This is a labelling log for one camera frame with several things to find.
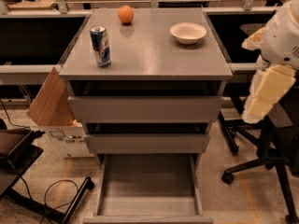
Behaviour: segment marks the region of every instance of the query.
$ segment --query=white bowl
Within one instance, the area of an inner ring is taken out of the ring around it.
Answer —
[[[206,35],[206,28],[191,22],[182,22],[173,25],[170,33],[177,38],[181,44],[194,44]]]

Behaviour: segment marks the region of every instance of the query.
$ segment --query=chair leg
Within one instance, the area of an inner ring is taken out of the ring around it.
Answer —
[[[293,203],[292,191],[285,164],[283,162],[279,162],[276,163],[275,166],[278,172],[279,183],[283,192],[284,200],[288,207],[289,214],[286,216],[286,221],[288,224],[299,223],[299,218],[296,214],[295,205]]]
[[[221,179],[224,183],[231,184],[234,181],[233,173],[251,169],[251,168],[255,168],[255,167],[259,167],[262,165],[266,165],[268,163],[271,163],[271,161],[262,161],[260,159],[256,159],[254,161],[248,161],[248,162],[239,164],[237,166],[225,169]]]
[[[242,129],[240,127],[235,127],[235,130],[238,133],[240,133],[243,137],[245,137],[246,139],[248,139],[254,146],[258,146],[259,139],[257,137],[255,137],[251,133],[248,133],[247,131],[245,131],[244,129]]]
[[[235,143],[235,140],[232,137],[232,135],[226,125],[225,118],[221,112],[218,115],[218,119],[221,122],[222,131],[223,131],[224,136],[226,137],[226,140],[228,142],[229,148],[231,149],[231,152],[237,153],[237,151],[239,150],[239,146]]]

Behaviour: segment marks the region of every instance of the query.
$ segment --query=drawer cabinet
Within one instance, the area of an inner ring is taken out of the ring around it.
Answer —
[[[101,168],[94,213],[83,223],[213,223],[195,170],[231,70],[199,8],[139,8],[130,25],[116,14],[93,11],[60,73]],[[201,43],[183,46],[170,35],[186,21],[206,28]],[[98,24],[107,28],[107,68],[93,54],[90,27]]]

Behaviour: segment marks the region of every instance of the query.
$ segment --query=white robot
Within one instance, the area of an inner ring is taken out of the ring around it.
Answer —
[[[260,49],[260,65],[250,86],[242,119],[247,123],[262,120],[295,82],[299,70],[299,0],[291,0],[279,8],[265,25],[242,47]]]

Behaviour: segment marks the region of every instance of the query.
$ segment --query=blue soda can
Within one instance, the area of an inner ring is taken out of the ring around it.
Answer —
[[[107,30],[104,26],[95,25],[90,30],[96,62],[100,67],[111,65],[110,47]]]

